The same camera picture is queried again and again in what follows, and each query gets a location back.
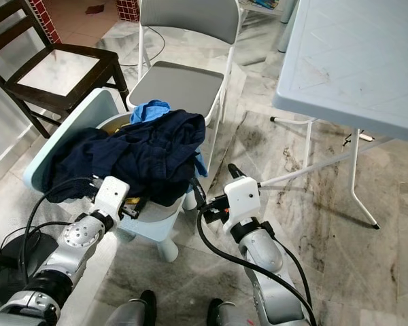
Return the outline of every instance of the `chair backrest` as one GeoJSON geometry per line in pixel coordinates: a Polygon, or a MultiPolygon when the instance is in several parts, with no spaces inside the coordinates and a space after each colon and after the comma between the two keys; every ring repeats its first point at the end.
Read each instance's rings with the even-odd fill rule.
{"type": "Polygon", "coordinates": [[[4,32],[0,33],[0,50],[31,27],[35,29],[36,33],[46,46],[50,44],[47,35],[44,33],[44,30],[38,23],[35,15],[26,4],[25,0],[11,0],[1,5],[0,23],[6,18],[14,15],[18,10],[23,10],[26,16],[15,22],[4,32]]]}
{"type": "Polygon", "coordinates": [[[142,26],[188,29],[229,44],[239,24],[237,0],[142,0],[142,26]]]}

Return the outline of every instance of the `marble floor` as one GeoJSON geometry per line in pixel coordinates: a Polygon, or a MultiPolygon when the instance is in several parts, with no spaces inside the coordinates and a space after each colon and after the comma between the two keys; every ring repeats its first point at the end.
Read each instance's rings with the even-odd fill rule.
{"type": "MultiPolygon", "coordinates": [[[[257,13],[249,13],[243,23],[227,91],[226,123],[219,129],[215,164],[205,183],[209,197],[220,194],[230,180],[226,169],[230,162],[258,181],[302,164],[305,127],[269,121],[271,115],[303,119],[271,106],[284,58],[276,50],[276,41],[284,27],[277,18],[257,13]]],[[[133,66],[137,63],[137,30],[136,24],[118,22],[97,44],[119,53],[129,88],[137,82],[133,66]]],[[[159,60],[223,71],[227,51],[223,43],[183,30],[156,30],[166,42],[159,60]]],[[[152,31],[147,36],[148,54],[153,57],[163,41],[152,31]]],[[[112,91],[112,95],[123,110],[118,93],[112,91]]],[[[318,162],[347,150],[342,147],[347,134],[345,126],[315,124],[310,160],[318,162]]],[[[43,143],[38,139],[0,181],[0,220],[7,221],[0,223],[0,240],[24,224],[39,198],[21,180],[43,143]]],[[[347,171],[347,162],[341,162],[263,188],[261,219],[269,220],[277,237],[298,255],[319,325],[408,326],[408,143],[393,141],[359,157],[356,192],[380,223],[379,231],[368,227],[350,200],[347,171]]],[[[42,219],[69,220],[75,213],[67,205],[44,205],[42,219]]],[[[213,297],[235,302],[257,323],[251,285],[243,270],[211,253],[195,228],[194,215],[180,213],[173,231],[180,254],[171,264],[162,262],[155,246],[141,238],[119,243],[99,288],[98,281],[90,279],[96,276],[85,275],[89,287],[93,281],[95,298],[87,303],[84,321],[76,317],[68,325],[103,325],[116,306],[144,289],[157,294],[157,325],[204,325],[213,297]]],[[[205,231],[221,249],[237,252],[217,222],[205,231]]],[[[91,267],[103,264],[102,255],[93,259],[91,267]]],[[[289,271],[302,290],[292,264],[289,271]]],[[[79,308],[69,313],[77,315],[79,308]]]]}

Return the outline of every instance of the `white plastic table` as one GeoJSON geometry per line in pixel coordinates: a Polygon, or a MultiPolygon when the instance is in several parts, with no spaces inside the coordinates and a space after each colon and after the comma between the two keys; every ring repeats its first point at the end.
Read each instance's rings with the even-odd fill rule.
{"type": "MultiPolygon", "coordinates": [[[[359,151],[398,138],[408,141],[408,0],[299,0],[273,104],[313,117],[308,125],[304,168],[265,181],[275,183],[350,158],[354,193],[359,151]],[[351,150],[307,166],[309,135],[316,119],[354,127],[351,150]],[[358,149],[359,130],[388,136],[358,149]]],[[[275,119],[275,121],[292,121],[275,119]]]]}

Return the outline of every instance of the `dark wooden chair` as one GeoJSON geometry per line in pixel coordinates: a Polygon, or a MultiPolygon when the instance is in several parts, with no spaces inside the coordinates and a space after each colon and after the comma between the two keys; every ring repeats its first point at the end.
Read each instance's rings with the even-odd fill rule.
{"type": "Polygon", "coordinates": [[[117,53],[70,44],[51,44],[25,0],[11,0],[2,5],[0,22],[18,10],[23,10],[25,17],[0,34],[0,50],[32,27],[46,47],[8,80],[0,75],[0,87],[45,138],[49,138],[50,134],[39,119],[57,126],[60,122],[34,112],[25,102],[57,113],[61,116],[59,121],[63,121],[94,88],[106,86],[119,91],[127,109],[129,90],[117,53]],[[115,84],[108,83],[111,77],[115,84]]]}

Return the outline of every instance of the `gray folding chair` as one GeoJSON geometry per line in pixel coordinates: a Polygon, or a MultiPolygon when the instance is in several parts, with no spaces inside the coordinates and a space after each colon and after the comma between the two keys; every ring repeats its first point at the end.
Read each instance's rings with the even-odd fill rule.
{"type": "Polygon", "coordinates": [[[221,117],[224,117],[224,96],[239,31],[239,3],[237,0],[142,0],[140,12],[139,81],[128,95],[127,105],[133,110],[141,103],[159,99],[168,102],[172,109],[200,113],[205,118],[206,126],[217,114],[207,151],[206,164],[209,169],[218,125],[221,117]],[[187,29],[231,44],[225,73],[165,61],[158,61],[151,67],[144,48],[144,28],[147,26],[187,29]],[[143,60],[149,67],[145,75],[142,74],[143,60]]]}

